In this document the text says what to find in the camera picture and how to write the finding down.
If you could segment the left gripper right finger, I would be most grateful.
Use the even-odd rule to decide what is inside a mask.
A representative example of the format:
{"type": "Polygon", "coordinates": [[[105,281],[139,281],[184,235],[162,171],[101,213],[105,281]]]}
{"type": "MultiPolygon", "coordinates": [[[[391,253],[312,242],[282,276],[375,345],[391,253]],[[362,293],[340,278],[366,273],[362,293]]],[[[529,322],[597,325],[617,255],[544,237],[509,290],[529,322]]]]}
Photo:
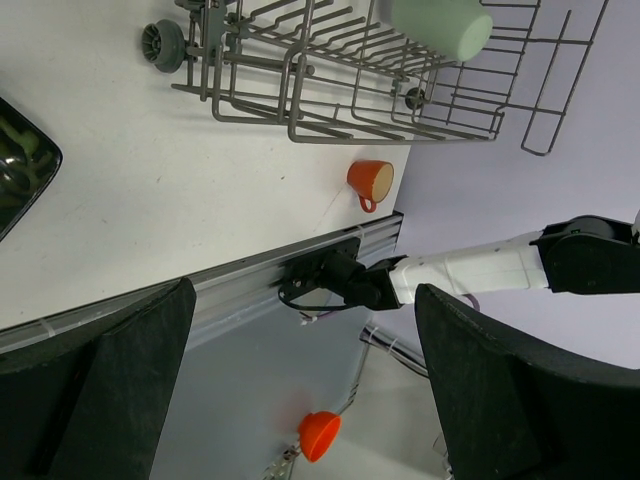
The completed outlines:
{"type": "Polygon", "coordinates": [[[561,349],[432,285],[421,349],[457,479],[636,479],[639,373],[561,349]]]}

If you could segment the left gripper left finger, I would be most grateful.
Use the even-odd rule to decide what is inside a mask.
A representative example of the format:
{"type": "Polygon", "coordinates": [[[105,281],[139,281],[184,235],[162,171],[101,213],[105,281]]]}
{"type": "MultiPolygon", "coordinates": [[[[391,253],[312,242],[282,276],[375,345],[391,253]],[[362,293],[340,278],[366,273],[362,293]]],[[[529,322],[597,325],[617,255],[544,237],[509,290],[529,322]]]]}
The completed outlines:
{"type": "Polygon", "coordinates": [[[149,478],[195,304],[182,278],[2,354],[2,478],[149,478]]]}

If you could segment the small orange cup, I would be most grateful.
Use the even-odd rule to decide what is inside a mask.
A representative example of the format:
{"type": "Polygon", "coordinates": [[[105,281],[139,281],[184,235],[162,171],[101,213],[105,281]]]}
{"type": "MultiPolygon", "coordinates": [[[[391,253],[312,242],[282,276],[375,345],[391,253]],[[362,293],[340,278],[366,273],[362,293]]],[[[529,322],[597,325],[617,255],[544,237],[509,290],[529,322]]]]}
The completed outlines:
{"type": "Polygon", "coordinates": [[[347,184],[359,198],[366,213],[374,213],[388,196],[394,180],[394,166],[386,161],[359,160],[347,173],[347,184]]]}

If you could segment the mint green cup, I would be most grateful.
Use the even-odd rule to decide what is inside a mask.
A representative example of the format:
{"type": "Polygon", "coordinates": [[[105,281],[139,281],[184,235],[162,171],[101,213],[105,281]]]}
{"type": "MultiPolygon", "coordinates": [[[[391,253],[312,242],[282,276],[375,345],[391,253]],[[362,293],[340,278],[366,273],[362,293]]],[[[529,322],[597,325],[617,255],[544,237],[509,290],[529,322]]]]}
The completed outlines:
{"type": "Polygon", "coordinates": [[[476,57],[488,43],[493,17],[479,1],[394,1],[391,25],[410,40],[458,62],[476,57]]]}

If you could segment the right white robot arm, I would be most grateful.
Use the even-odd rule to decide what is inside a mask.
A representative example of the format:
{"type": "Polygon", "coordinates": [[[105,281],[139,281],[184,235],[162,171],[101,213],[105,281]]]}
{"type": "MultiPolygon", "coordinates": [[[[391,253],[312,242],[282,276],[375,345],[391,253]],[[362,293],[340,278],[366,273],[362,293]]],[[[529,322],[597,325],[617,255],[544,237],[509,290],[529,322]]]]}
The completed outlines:
{"type": "Polygon", "coordinates": [[[346,303],[373,311],[415,303],[430,284],[453,295],[549,289],[576,295],[639,290],[639,223],[584,215],[508,240],[380,261],[356,274],[346,303]]]}

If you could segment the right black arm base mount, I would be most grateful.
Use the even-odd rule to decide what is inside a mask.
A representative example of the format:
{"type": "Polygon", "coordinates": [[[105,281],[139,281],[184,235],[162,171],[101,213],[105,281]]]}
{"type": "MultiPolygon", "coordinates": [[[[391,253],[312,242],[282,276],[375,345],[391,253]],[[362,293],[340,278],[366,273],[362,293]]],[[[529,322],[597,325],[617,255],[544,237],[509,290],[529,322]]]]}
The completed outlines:
{"type": "Polygon", "coordinates": [[[348,238],[335,244],[300,255],[285,264],[284,276],[278,287],[278,299],[285,306],[311,316],[353,308],[346,298],[348,283],[365,267],[357,261],[361,240],[348,238]],[[298,303],[297,299],[323,290],[329,296],[338,295],[342,304],[298,303]]]}

